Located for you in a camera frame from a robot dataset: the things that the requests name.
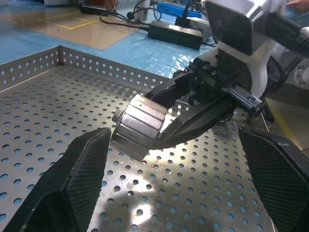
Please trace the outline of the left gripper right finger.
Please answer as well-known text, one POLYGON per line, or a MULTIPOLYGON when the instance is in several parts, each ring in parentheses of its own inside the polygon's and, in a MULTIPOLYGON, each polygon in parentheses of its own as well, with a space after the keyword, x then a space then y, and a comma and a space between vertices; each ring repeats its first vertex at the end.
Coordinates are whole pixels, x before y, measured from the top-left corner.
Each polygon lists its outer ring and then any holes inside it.
POLYGON ((289 139, 241 127, 253 184, 280 232, 309 230, 309 159, 289 139))

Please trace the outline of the bystander bare hand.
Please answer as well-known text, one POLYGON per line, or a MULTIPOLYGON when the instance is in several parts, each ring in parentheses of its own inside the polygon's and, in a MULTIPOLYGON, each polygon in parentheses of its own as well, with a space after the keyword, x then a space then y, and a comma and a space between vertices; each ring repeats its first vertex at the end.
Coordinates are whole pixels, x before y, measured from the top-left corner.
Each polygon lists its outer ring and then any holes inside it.
POLYGON ((299 14, 306 14, 309 12, 309 0, 291 0, 287 6, 292 7, 299 14))

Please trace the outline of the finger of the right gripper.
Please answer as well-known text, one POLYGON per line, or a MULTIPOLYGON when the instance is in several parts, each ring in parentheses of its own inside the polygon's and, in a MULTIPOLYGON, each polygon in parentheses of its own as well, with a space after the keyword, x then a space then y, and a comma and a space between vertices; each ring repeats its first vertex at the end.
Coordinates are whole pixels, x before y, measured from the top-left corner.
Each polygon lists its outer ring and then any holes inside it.
POLYGON ((228 99, 215 99, 207 104, 199 104, 174 119, 161 133, 154 150, 174 147, 202 135, 233 111, 228 99))
POLYGON ((172 79, 156 86, 145 97, 169 109, 176 100, 190 92, 194 77, 193 71, 176 71, 172 79))

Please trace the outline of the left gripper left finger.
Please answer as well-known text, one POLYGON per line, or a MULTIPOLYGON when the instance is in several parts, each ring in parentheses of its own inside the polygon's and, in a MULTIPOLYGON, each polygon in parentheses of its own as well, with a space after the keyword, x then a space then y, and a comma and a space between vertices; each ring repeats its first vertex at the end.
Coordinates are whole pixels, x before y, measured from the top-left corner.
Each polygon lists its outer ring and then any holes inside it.
POLYGON ((38 180, 6 232, 85 232, 104 177, 110 128, 75 138, 38 180))

